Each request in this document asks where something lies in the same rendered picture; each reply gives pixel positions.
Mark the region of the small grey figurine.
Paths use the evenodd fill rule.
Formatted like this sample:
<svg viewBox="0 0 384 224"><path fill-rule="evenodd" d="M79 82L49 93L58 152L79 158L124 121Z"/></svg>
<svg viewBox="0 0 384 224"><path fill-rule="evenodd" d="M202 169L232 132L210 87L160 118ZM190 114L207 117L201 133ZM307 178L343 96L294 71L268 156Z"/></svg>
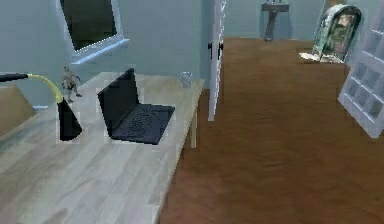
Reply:
<svg viewBox="0 0 384 224"><path fill-rule="evenodd" d="M72 93L75 93L77 97L81 97L81 94L78 92L76 80L80 81L80 77L75 75L68 66L65 66L62 88L67 90L69 103L73 103L73 100L71 99Z"/></svg>

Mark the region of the white room door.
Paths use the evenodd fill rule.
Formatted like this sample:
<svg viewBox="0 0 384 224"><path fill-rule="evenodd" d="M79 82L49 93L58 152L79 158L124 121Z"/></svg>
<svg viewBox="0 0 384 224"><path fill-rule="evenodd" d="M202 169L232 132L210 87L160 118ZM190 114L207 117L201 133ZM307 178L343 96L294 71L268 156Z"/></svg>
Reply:
<svg viewBox="0 0 384 224"><path fill-rule="evenodd" d="M213 121L217 108L219 90L220 90L220 71L221 60L217 60L218 43L223 42L225 7L227 0L214 0L214 15L212 25L212 41L213 51L211 59L211 75L210 75L210 98L209 98L209 115L208 120Z"/></svg>

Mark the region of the white cube shelf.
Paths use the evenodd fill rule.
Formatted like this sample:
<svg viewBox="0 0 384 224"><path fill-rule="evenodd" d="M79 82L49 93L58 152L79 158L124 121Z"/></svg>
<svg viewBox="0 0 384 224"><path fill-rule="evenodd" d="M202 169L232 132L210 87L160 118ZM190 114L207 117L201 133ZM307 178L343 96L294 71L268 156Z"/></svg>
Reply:
<svg viewBox="0 0 384 224"><path fill-rule="evenodd" d="M384 130L384 0L376 8L338 97L371 138Z"/></svg>

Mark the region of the brown box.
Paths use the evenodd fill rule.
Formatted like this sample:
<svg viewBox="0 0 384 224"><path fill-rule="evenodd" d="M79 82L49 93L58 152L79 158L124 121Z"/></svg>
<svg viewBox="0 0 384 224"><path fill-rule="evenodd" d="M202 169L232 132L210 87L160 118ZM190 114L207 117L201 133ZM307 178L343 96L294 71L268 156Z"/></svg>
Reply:
<svg viewBox="0 0 384 224"><path fill-rule="evenodd" d="M0 137L35 114L36 111L16 85L0 86Z"/></svg>

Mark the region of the pale wooden desk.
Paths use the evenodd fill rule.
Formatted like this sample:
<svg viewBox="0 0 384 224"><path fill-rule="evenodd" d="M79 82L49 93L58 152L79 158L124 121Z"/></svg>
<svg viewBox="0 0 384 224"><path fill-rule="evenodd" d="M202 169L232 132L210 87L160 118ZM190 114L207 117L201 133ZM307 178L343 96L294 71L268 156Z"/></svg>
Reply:
<svg viewBox="0 0 384 224"><path fill-rule="evenodd" d="M97 94L117 78L102 72L81 85L71 108L83 131L60 141L54 106L0 137L0 224L157 224L188 135L196 133L204 86L138 75L138 98L175 112L156 145L108 136Z"/></svg>

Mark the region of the black laptop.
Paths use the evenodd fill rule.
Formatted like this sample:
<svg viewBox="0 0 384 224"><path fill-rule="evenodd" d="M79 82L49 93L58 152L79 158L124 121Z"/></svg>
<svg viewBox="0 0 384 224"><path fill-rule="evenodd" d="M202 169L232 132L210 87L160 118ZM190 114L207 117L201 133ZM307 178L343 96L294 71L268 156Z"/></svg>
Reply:
<svg viewBox="0 0 384 224"><path fill-rule="evenodd" d="M113 140L157 145L175 111L173 106L139 102L133 68L97 96L108 136Z"/></svg>

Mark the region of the black yellow desk lamp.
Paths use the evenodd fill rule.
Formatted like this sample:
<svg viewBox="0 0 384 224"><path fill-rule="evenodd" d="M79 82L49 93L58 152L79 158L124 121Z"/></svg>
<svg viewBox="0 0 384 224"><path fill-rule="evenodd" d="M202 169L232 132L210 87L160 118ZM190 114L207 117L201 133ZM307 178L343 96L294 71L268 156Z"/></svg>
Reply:
<svg viewBox="0 0 384 224"><path fill-rule="evenodd" d="M63 94L58 89L58 87L48 78L38 74L10 73L0 75L0 82L9 82L14 80L31 78L42 80L48 85L48 87L55 96L55 102L58 109L59 139L61 141L70 141L78 137L82 133L82 127L76 115L72 111L71 107L65 100Z"/></svg>

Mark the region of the white framed window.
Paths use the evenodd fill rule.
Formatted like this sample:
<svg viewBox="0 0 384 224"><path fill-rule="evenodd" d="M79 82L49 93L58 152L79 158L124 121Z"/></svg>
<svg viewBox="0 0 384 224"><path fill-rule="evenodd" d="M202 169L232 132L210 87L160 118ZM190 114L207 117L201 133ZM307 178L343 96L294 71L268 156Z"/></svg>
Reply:
<svg viewBox="0 0 384 224"><path fill-rule="evenodd" d="M118 0L52 0L73 66L125 44Z"/></svg>

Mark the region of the clear drinking glass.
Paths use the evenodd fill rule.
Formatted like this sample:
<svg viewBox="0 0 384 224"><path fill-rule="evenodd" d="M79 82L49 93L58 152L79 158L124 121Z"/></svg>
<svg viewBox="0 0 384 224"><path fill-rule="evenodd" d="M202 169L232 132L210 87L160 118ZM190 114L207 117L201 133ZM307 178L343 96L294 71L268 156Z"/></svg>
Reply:
<svg viewBox="0 0 384 224"><path fill-rule="evenodd" d="M190 88L192 85L193 74L189 71L184 71L180 74L180 82L183 88Z"/></svg>

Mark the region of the grey pedestal sink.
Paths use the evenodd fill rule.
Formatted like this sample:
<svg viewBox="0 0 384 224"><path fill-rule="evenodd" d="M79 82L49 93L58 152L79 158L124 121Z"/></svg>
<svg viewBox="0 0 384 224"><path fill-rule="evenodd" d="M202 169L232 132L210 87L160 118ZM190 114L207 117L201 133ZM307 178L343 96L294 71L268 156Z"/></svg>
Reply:
<svg viewBox="0 0 384 224"><path fill-rule="evenodd" d="M279 12L288 12L290 5L288 3L283 3L282 0L266 0L262 6L261 10L268 13L268 22L265 29L264 40L266 42L271 42L273 40L273 31L276 17Z"/></svg>

